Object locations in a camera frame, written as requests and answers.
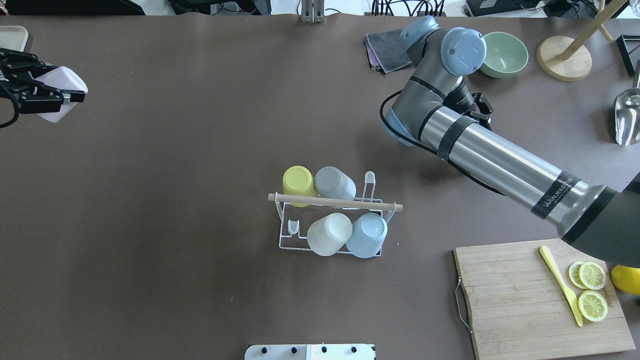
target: lemon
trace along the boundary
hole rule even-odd
[[[611,281],[625,293],[640,295],[640,269],[616,265],[611,269]]]
[[[578,308],[582,315],[592,322],[604,320],[609,312],[607,301],[597,291],[593,290],[585,290],[580,294]]]
[[[607,282],[607,275],[600,265],[587,261],[580,265],[578,269],[580,282],[591,290],[599,290]]]
[[[580,275],[578,275],[578,271],[580,270],[580,265],[582,264],[583,262],[576,261],[573,264],[571,264],[571,266],[569,266],[569,280],[571,280],[571,282],[574,285],[576,285],[578,288],[586,290],[587,287],[582,284],[582,282],[580,281]]]

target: brown table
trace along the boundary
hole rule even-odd
[[[411,21],[0,19],[90,89],[59,124],[23,115],[0,131],[0,358],[242,359],[251,344],[366,342],[378,359],[472,359],[452,250],[557,234],[381,130],[381,100],[412,70],[370,71],[364,34]],[[469,77],[495,108],[494,131],[590,184],[621,191],[640,170],[640,145],[609,134],[631,85],[616,46],[595,34],[578,83],[534,59],[542,40],[575,37],[587,20],[439,21],[507,31],[529,49],[516,77]],[[640,33],[637,20],[607,28]],[[376,196],[404,204],[382,257],[278,248],[267,194],[291,165],[336,166],[358,188],[375,171]],[[639,347],[640,302],[618,295]]]

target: metal scoop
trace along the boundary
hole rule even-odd
[[[636,64],[634,87],[616,97],[616,142],[633,145],[640,142],[640,60]]]

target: green bowl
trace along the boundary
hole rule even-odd
[[[480,71],[492,78],[506,78],[522,70],[529,61],[529,53],[517,37],[495,32],[484,36],[486,57]]]

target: butter knife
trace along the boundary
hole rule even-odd
[[[538,250],[540,250],[540,254],[542,258],[547,263],[549,270],[554,274],[556,281],[560,285],[562,292],[564,293],[564,297],[569,302],[569,307],[571,308],[571,312],[573,313],[573,317],[575,318],[575,322],[578,326],[582,326],[582,314],[578,309],[578,298],[575,296],[575,292],[571,290],[565,283],[562,275],[560,275],[560,270],[558,270],[558,265],[556,264],[556,260],[554,256],[551,254],[551,251],[546,245],[542,245]]]

